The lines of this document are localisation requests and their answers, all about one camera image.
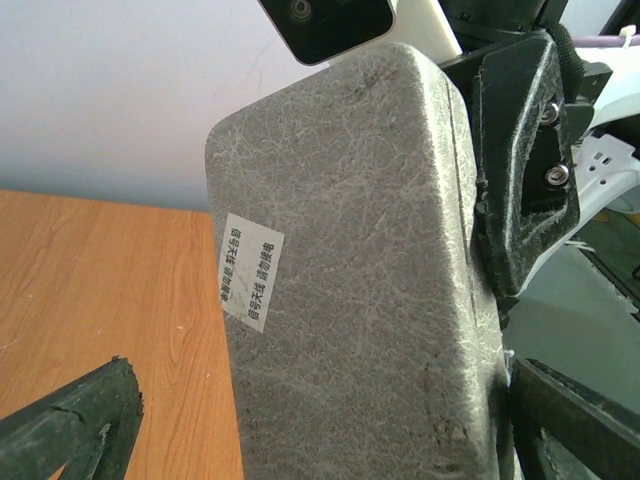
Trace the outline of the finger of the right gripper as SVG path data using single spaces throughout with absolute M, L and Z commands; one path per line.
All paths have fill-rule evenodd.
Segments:
M 557 49 L 533 32 L 487 53 L 473 85 L 476 234 L 497 295 L 517 295 L 538 259 L 577 226 L 580 207 Z

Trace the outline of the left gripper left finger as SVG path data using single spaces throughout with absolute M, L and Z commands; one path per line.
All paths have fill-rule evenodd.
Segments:
M 114 357 L 1 420 L 1 477 L 122 479 L 143 415 L 134 369 Z

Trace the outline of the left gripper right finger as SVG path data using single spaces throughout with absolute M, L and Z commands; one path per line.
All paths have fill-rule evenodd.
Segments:
M 534 359 L 516 357 L 509 388 L 525 479 L 565 479 L 556 441 L 601 479 L 639 477 L 639 415 Z

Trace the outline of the grey felt glasses case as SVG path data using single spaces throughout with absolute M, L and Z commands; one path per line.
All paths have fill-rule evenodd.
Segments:
M 517 479 L 464 101 L 415 48 L 352 55 L 205 146 L 244 475 Z

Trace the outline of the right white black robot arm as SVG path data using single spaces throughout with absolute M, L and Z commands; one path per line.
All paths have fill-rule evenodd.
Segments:
M 574 38 L 562 1 L 446 1 L 463 55 L 476 238 L 494 293 L 520 295 L 600 210 L 639 183 L 639 147 L 606 132 L 639 113 L 639 37 Z

